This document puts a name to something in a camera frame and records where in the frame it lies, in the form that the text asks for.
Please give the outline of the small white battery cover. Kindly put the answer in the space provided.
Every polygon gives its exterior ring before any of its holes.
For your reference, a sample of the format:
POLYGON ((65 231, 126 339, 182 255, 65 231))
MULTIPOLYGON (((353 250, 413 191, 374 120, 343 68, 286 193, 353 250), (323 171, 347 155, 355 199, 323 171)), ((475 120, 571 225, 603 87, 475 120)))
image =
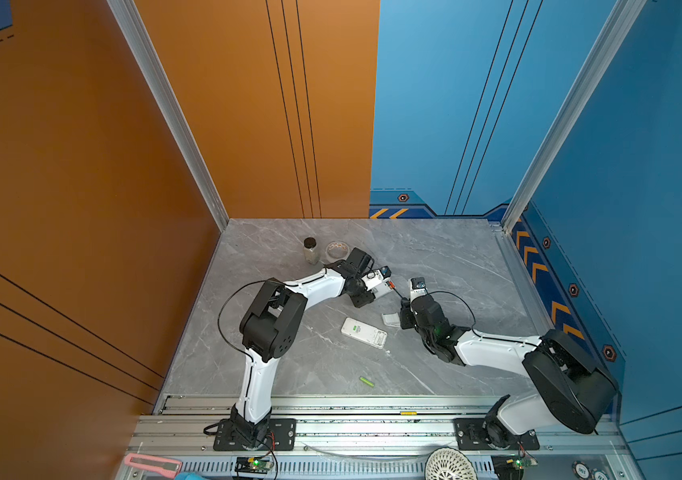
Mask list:
POLYGON ((400 327, 400 317, 397 313, 382 314, 381 318, 382 318, 383 324, 387 327, 391 327, 391 328, 399 328, 400 327))

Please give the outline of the small white remote control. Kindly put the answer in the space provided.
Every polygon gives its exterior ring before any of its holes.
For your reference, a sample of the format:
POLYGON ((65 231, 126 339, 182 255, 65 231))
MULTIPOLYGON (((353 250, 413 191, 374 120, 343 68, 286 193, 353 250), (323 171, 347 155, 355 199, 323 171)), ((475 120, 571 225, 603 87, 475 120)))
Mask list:
POLYGON ((392 288, 389 285, 388 280, 375 280, 369 283, 368 291, 374 296, 375 299, 381 298, 392 292, 392 288))

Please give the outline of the black yellow screwdriver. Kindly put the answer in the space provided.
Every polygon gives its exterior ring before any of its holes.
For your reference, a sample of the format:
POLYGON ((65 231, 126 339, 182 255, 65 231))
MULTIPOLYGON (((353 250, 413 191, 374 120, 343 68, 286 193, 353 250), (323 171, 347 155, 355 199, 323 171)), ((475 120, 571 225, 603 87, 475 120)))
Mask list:
POLYGON ((394 293, 397 294, 397 296, 400 298, 402 302, 409 302, 409 298, 406 296, 403 296, 393 284, 389 284, 390 290, 392 290, 394 293))

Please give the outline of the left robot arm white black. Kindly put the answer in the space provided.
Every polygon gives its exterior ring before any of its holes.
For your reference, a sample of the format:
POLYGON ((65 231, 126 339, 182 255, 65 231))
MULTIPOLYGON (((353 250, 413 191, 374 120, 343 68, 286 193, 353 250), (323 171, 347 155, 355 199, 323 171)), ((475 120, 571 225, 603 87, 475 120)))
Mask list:
POLYGON ((348 296, 356 308, 390 291, 391 270, 377 268, 366 252, 354 248, 347 258, 325 264, 301 279, 260 281, 259 291, 240 323, 245 371, 240 395, 219 427, 227 442, 247 449, 271 448, 272 391, 280 359, 296 340, 304 314, 320 303, 348 296))

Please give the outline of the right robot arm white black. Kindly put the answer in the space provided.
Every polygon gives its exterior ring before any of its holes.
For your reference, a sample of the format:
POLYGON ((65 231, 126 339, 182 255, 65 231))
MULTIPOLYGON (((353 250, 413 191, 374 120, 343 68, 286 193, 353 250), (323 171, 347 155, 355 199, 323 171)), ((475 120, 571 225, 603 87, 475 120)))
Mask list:
POLYGON ((524 377, 533 392, 501 396, 482 420, 484 441, 507 449, 538 428, 560 424, 592 434, 619 393, 618 381, 560 330, 540 337, 505 336, 453 325, 427 292, 400 299, 400 324, 445 363, 488 367, 524 377))

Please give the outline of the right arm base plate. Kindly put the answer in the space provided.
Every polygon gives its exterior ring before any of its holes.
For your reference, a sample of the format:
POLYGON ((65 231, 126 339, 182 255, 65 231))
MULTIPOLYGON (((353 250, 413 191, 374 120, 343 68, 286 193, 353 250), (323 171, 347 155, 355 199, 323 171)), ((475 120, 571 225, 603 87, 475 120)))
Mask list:
POLYGON ((458 449, 461 451, 536 451, 540 449, 534 431, 523 435, 513 435, 497 421, 487 423, 480 418, 456 418, 453 420, 454 434, 458 449))

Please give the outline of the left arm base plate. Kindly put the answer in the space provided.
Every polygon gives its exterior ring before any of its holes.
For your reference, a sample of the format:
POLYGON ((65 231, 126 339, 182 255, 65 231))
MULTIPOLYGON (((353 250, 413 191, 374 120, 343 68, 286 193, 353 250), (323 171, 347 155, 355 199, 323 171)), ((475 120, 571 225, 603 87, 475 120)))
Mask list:
POLYGON ((292 451, 296 440, 296 420, 265 419, 251 424, 242 419, 225 419, 215 428, 215 451, 292 451))

